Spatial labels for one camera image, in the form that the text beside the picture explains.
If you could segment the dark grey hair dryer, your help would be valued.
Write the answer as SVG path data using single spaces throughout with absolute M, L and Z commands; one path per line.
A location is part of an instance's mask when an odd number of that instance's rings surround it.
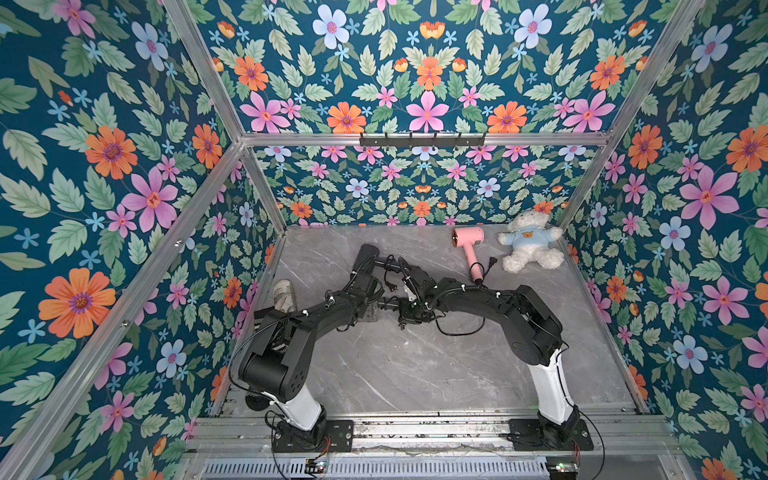
M 380 317 L 395 318 L 399 322 L 405 322 L 411 313 L 412 303 L 402 297 L 387 297 L 371 303 L 363 317 L 365 322 L 376 322 Z
M 380 280 L 399 278 L 416 279 L 417 268 L 411 266 L 403 257 L 382 255 L 379 248 L 372 244 L 363 244 L 358 250 L 350 279 L 356 272 L 370 273 Z

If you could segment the pink hair dryer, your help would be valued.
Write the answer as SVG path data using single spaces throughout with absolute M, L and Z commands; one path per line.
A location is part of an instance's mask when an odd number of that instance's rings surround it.
M 454 228 L 452 231 L 452 244 L 464 251 L 469 276 L 475 284 L 480 284 L 484 279 L 483 267 L 479 263 L 475 246 L 484 241 L 484 232 L 480 227 Z

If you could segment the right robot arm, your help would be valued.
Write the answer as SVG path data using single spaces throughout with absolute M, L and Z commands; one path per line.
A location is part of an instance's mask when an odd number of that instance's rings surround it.
M 436 281 L 404 259 L 382 267 L 402 276 L 406 295 L 381 305 L 398 312 L 400 325 L 436 323 L 452 312 L 497 323 L 511 351 L 529 366 L 540 419 L 556 427 L 578 421 L 577 407 L 561 371 L 565 346 L 562 323 L 531 287 L 494 290 L 482 283 L 448 277 Z

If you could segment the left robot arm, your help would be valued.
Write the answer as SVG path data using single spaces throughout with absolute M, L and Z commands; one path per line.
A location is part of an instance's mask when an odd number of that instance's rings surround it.
M 273 403 L 290 426 L 313 430 L 323 413 L 306 386 L 316 341 L 356 323 L 382 294 L 375 276 L 360 273 L 346 288 L 328 292 L 319 304 L 301 310 L 293 284 L 277 281 L 274 305 L 256 313 L 262 324 L 242 354 L 239 379 L 250 393 Z

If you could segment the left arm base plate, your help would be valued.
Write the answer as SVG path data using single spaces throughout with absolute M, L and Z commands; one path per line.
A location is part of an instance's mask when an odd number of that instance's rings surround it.
M 352 420 L 322 420 L 304 431 L 281 420 L 274 433 L 276 453 L 322 453 L 352 451 L 355 423 Z

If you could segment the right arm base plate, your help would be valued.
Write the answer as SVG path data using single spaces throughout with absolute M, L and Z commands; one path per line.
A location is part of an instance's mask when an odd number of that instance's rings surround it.
M 555 425 L 545 419 L 512 419 L 506 438 L 521 451 L 593 451 L 595 446 L 587 423 Z

